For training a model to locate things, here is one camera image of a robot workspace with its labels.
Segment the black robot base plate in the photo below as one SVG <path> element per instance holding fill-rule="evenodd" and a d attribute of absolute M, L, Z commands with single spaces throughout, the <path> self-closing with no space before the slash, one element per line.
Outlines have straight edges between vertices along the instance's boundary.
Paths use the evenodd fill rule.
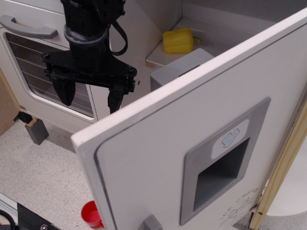
<path fill-rule="evenodd" d="M 59 230 L 53 223 L 42 218 L 25 206 L 16 203 L 0 204 L 1 230 Z"/>

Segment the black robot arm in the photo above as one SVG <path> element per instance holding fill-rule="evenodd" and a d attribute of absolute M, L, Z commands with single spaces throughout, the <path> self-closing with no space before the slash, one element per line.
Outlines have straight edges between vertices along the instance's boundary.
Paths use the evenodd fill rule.
<path fill-rule="evenodd" d="M 109 29 L 113 26 L 125 42 L 128 38 L 117 19 L 125 14 L 123 0 L 63 0 L 66 24 L 64 36 L 68 51 L 44 53 L 45 75 L 61 102 L 70 106 L 75 84 L 83 83 L 109 89 L 110 113 L 119 110 L 124 95 L 134 91 L 137 70 L 118 60 L 120 51 L 110 48 Z"/>

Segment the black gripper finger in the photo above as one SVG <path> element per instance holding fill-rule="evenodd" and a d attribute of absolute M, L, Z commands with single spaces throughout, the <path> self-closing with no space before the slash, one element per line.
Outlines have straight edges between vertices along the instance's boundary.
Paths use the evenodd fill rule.
<path fill-rule="evenodd" d="M 70 106 L 75 96 L 75 82 L 71 80 L 52 79 L 53 87 L 61 102 Z"/>
<path fill-rule="evenodd" d="M 123 86 L 115 84 L 112 89 L 109 89 L 107 103 L 111 114 L 120 109 L 123 97 L 124 97 Z"/>

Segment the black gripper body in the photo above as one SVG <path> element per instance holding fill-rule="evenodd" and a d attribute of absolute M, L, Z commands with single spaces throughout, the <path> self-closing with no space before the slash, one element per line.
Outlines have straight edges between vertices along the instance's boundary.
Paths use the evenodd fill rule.
<path fill-rule="evenodd" d="M 41 55 L 52 77 L 109 89 L 119 86 L 124 93 L 134 92 L 137 70 L 115 58 L 105 42 L 93 47 L 70 46 L 67 51 Z"/>

